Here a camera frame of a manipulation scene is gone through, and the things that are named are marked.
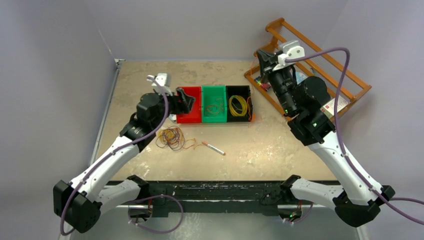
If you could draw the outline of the green plastic bin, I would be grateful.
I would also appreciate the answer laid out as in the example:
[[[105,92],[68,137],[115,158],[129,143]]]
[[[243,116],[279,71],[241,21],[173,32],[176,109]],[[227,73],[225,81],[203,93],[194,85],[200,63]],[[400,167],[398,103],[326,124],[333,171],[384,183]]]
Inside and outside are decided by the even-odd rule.
[[[227,92],[224,85],[201,87],[202,123],[227,122]]]

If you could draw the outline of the black plastic bin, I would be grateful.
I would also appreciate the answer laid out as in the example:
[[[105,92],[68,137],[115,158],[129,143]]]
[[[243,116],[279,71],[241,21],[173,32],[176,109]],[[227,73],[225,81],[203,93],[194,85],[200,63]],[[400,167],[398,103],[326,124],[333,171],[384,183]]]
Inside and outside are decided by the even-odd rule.
[[[248,85],[227,85],[226,102],[227,122],[239,123],[253,120],[253,103]]]

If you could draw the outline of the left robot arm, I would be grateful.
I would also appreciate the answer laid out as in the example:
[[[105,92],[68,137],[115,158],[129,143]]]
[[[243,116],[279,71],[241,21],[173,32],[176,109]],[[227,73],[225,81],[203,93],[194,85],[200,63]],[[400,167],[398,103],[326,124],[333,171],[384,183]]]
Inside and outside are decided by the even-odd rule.
[[[104,187],[149,145],[169,115],[189,114],[195,101],[194,96],[186,94],[180,87],[176,93],[156,90],[142,95],[136,111],[109,149],[71,181],[60,180],[54,185],[53,210],[60,217],[60,234],[85,233],[102,214],[120,204],[146,203],[151,198],[149,184],[135,175],[117,186]]]

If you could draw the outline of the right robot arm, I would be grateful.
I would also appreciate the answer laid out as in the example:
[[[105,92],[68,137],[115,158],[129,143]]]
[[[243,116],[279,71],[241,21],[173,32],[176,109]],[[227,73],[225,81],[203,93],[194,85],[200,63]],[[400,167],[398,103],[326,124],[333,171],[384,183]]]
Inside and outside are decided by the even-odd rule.
[[[292,175],[280,186],[282,200],[288,204],[304,200],[325,206],[352,227],[374,220],[381,205],[391,200],[395,191],[369,176],[339,142],[333,121],[321,111],[331,99],[325,81],[309,76],[298,82],[290,55],[283,51],[260,49],[256,55],[261,76],[268,80],[284,115],[289,117],[290,131],[339,181],[339,185],[330,186]]]

